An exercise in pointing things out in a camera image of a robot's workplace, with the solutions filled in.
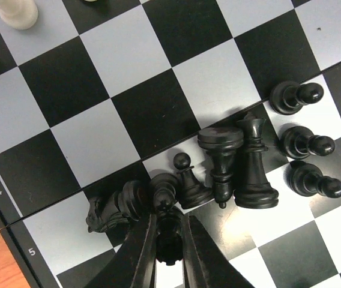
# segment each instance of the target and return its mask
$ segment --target white chess piece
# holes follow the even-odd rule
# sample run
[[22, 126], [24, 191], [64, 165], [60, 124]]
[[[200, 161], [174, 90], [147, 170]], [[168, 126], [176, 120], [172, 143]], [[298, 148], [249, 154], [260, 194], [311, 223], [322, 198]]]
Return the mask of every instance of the white chess piece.
[[36, 23], [38, 10], [34, 0], [0, 0], [0, 17], [14, 29], [24, 30]]

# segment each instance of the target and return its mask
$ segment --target chess piece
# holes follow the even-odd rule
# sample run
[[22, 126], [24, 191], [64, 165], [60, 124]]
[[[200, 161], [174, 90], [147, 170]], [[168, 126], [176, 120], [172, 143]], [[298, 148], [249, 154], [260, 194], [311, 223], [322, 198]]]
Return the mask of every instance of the chess piece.
[[270, 103], [277, 113], [292, 115], [305, 105], [317, 103], [323, 95], [324, 90], [317, 83], [300, 85], [294, 81], [285, 81], [272, 90]]
[[279, 192], [271, 187], [262, 164], [261, 153], [268, 150], [261, 142], [264, 123], [265, 119], [257, 119], [250, 112], [237, 121], [237, 126], [244, 131], [244, 146], [239, 149], [244, 157], [244, 175], [235, 190], [235, 203], [243, 208], [272, 208], [279, 202]]
[[301, 196], [310, 197], [316, 194], [328, 198], [341, 197], [341, 181], [323, 176], [321, 170], [309, 163], [293, 161], [292, 170], [288, 173], [290, 188]]
[[243, 144], [243, 132], [235, 127], [204, 128], [199, 131], [198, 144], [212, 158], [213, 194], [223, 209], [233, 195], [231, 168], [236, 149]]
[[177, 194], [177, 200], [183, 209], [190, 209], [207, 203], [213, 199], [211, 188], [204, 186], [193, 174], [191, 160], [188, 154], [182, 152], [176, 154], [173, 158], [173, 164], [181, 176], [182, 189]]
[[28, 29], [37, 21], [37, 6], [34, 0], [0, 0], [0, 18], [14, 29]]
[[86, 217], [88, 232], [103, 233], [117, 224], [127, 224], [129, 219], [138, 221], [149, 211], [149, 197], [140, 181], [128, 181], [122, 191], [116, 191], [110, 198], [94, 197], [89, 200]]
[[176, 204], [176, 195], [180, 192], [180, 183], [176, 176], [161, 173], [153, 177], [149, 183], [153, 195], [155, 211], [168, 211]]
[[183, 259], [183, 237], [181, 234], [181, 219], [184, 214], [173, 207], [167, 212], [157, 214], [156, 258], [172, 266]]
[[309, 155], [327, 156], [333, 153], [336, 145], [328, 136], [314, 135], [303, 126], [296, 126], [284, 131], [281, 136], [281, 149], [289, 157], [302, 160]]

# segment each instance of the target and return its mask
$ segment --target fallen chess piece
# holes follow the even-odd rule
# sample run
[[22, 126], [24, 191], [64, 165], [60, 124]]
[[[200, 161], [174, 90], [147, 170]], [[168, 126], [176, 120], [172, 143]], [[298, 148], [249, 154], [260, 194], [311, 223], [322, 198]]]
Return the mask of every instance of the fallen chess piece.
[[321, 170], [302, 161], [291, 162], [292, 170], [288, 173], [290, 188], [301, 196], [310, 197], [316, 194], [328, 198], [341, 197], [341, 181], [323, 176]]
[[193, 174], [191, 159], [188, 154], [178, 153], [173, 158], [173, 164], [181, 177], [180, 193], [176, 194], [177, 200], [183, 209], [190, 209], [209, 202], [213, 199], [211, 188], [204, 186]]
[[89, 200], [89, 212], [86, 217], [88, 232], [103, 233], [117, 224], [127, 224], [129, 220], [138, 221], [149, 212], [149, 197], [140, 181], [128, 181], [121, 191], [110, 198], [94, 197]]
[[222, 209], [233, 195], [232, 165], [243, 138], [243, 132], [235, 127], [204, 128], [198, 134], [199, 146], [212, 158], [213, 195]]
[[172, 207], [167, 212], [157, 214], [156, 259], [172, 266], [183, 259], [183, 236], [181, 219], [184, 214]]
[[261, 142], [262, 127], [265, 119], [257, 119], [248, 113], [237, 126], [244, 131], [244, 146], [239, 149], [243, 156], [244, 175], [235, 190], [235, 203], [239, 207], [265, 209], [277, 206], [279, 192], [271, 187], [265, 176], [262, 152], [268, 150]]
[[323, 95], [324, 89], [317, 83], [300, 85], [294, 81], [285, 81], [272, 90], [270, 103], [277, 113], [292, 115], [305, 105], [317, 103]]
[[149, 183], [155, 211], [166, 212], [176, 204], [176, 195], [180, 193], [180, 183], [176, 176], [161, 173]]
[[37, 21], [37, 6], [34, 0], [0, 0], [0, 18], [14, 29], [29, 29]]
[[296, 126], [284, 131], [280, 146], [282, 152], [292, 159], [302, 160], [309, 155], [327, 156], [333, 153], [336, 144], [328, 136], [314, 135], [303, 126]]

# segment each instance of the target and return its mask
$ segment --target printed number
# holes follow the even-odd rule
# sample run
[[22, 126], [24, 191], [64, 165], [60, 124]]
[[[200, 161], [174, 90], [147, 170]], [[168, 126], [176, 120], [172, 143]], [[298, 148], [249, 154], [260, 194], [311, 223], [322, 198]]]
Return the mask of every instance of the printed number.
[[32, 256], [36, 255], [36, 251], [34, 251], [33, 248], [30, 248], [28, 251], [29, 251], [29, 254]]

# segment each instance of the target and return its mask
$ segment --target chessboard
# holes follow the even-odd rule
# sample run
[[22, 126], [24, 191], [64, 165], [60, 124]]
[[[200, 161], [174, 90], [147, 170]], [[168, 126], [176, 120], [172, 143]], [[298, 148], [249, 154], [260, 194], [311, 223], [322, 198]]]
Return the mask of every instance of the chessboard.
[[[197, 132], [252, 111], [279, 205], [183, 212], [255, 287], [341, 288], [341, 198], [295, 194], [278, 149], [291, 126], [330, 136], [335, 152], [305, 161], [341, 180], [341, 0], [36, 4], [28, 30], [0, 19], [0, 228], [31, 287], [83, 287], [124, 242], [124, 226], [88, 233], [88, 199], [174, 173], [181, 151], [209, 184]], [[279, 115], [267, 100], [284, 80], [324, 97]], [[182, 287], [182, 267], [157, 262], [157, 287]]]

